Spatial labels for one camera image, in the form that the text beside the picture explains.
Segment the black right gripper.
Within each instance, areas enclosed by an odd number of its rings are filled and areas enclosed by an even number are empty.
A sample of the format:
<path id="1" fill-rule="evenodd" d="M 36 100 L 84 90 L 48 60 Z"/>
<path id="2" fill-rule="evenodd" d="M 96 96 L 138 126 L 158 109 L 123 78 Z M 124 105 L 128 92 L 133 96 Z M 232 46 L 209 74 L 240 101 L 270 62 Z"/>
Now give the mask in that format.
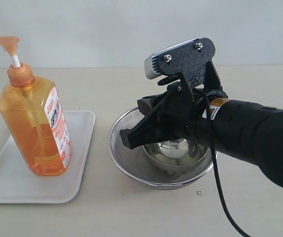
<path id="1" fill-rule="evenodd" d="M 166 92 L 137 100 L 144 116 L 133 128 L 120 130 L 121 140 L 129 149 L 180 138 L 210 147 L 215 142 L 211 116 L 206 106 L 212 99 L 225 98 L 219 76 L 211 62 L 204 84 L 189 88 L 183 75 L 166 76 L 158 82 Z"/>

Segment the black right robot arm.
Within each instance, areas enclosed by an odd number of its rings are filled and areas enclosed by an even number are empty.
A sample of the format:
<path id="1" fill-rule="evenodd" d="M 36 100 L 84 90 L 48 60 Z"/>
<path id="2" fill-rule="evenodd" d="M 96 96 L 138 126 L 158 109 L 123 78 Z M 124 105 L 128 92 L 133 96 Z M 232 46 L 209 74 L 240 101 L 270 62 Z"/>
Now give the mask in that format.
<path id="1" fill-rule="evenodd" d="M 254 164 L 283 188 L 283 109 L 229 99 L 212 62 L 203 67 L 202 89 L 190 89 L 185 74 L 160 80 L 167 91 L 138 100 L 143 119 L 120 131 L 129 149 L 184 138 Z"/>

